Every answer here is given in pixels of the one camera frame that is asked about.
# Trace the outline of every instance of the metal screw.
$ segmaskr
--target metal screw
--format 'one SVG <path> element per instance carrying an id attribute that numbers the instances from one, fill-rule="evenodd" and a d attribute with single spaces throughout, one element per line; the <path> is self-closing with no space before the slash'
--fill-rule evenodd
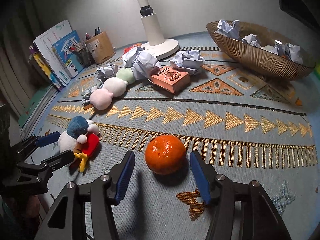
<path id="1" fill-rule="evenodd" d="M 217 175 L 217 180 L 225 180 L 226 176 L 224 176 L 223 174 L 218 174 Z"/>
<path id="2" fill-rule="evenodd" d="M 100 179 L 102 180 L 102 181 L 106 181 L 106 180 L 108 180 L 110 177 L 109 177 L 109 175 L 107 175 L 107 174 L 104 174 L 104 175 L 102 175 L 101 177 L 100 177 Z"/>
<path id="3" fill-rule="evenodd" d="M 75 183 L 72 181 L 67 183 L 67 188 L 73 188 L 74 186 L 75 186 Z"/>
<path id="4" fill-rule="evenodd" d="M 251 184 L 254 187 L 259 187 L 260 186 L 260 183 L 258 181 L 256 181 L 256 180 L 251 181 Z"/>

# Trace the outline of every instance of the pink box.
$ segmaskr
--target pink box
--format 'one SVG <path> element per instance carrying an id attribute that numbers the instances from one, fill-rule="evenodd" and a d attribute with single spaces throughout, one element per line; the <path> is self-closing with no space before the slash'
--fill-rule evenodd
<path id="1" fill-rule="evenodd" d="M 190 76 L 187 72 L 181 72 L 170 66 L 164 66 L 157 74 L 151 76 L 151 81 L 153 84 L 176 94 L 189 84 Z"/>

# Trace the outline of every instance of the orange toy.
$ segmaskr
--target orange toy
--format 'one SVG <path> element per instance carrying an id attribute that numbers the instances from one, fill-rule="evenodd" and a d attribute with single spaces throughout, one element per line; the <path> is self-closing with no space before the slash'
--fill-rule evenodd
<path id="1" fill-rule="evenodd" d="M 161 135 L 149 142 L 145 159 L 154 173 L 167 175 L 180 169 L 186 158 L 186 148 L 173 135 Z"/>

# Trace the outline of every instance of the rug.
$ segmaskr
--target rug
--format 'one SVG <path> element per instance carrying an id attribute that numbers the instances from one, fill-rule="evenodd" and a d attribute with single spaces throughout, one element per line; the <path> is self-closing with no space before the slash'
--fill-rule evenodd
<path id="1" fill-rule="evenodd" d="M 317 200 L 317 153 L 305 102 L 303 82 L 265 82 L 226 54 L 208 34 L 178 40 L 181 50 L 199 49 L 203 71 L 172 95 L 147 81 L 128 86 L 105 111 L 84 110 L 81 97 L 97 84 L 97 65 L 82 71 L 61 95 L 36 135 L 63 132 L 77 115 L 100 128 L 101 150 L 84 174 L 66 167 L 53 173 L 50 206 L 69 181 L 88 183 L 120 162 L 127 150 L 136 165 L 125 199 L 112 207 L 120 239 L 205 239 L 212 210 L 201 200 L 189 167 L 174 178 L 155 176 L 144 161 L 144 150 L 158 135 L 177 136 L 187 149 L 198 150 L 206 163 L 231 180 L 258 180 L 281 214 L 293 240 L 307 239 L 313 228 Z M 122 66 L 122 50 L 108 62 Z M 169 65 L 170 57 L 161 60 Z M 57 144 L 36 150 L 30 163 L 58 152 Z M 239 232 L 236 204 L 233 239 Z M 87 234 L 93 237 L 90 205 Z"/>

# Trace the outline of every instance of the gold bowl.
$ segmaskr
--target gold bowl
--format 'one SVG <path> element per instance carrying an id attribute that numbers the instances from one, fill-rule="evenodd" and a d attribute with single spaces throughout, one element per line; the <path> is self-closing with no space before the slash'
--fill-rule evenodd
<path id="1" fill-rule="evenodd" d="M 218 22 L 219 21 L 211 22 L 206 26 L 213 41 L 229 57 L 255 72 L 268 77 L 296 80 L 308 76 L 315 68 L 315 62 L 302 48 L 301 55 L 303 65 L 266 50 L 245 44 L 242 41 L 215 33 L 218 29 Z M 281 41 L 283 44 L 291 43 L 296 45 L 295 42 L 266 27 L 247 22 L 240 22 L 239 36 L 241 39 L 250 33 L 258 36 L 262 47 L 265 47 L 266 45 L 274 46 L 275 40 Z"/>

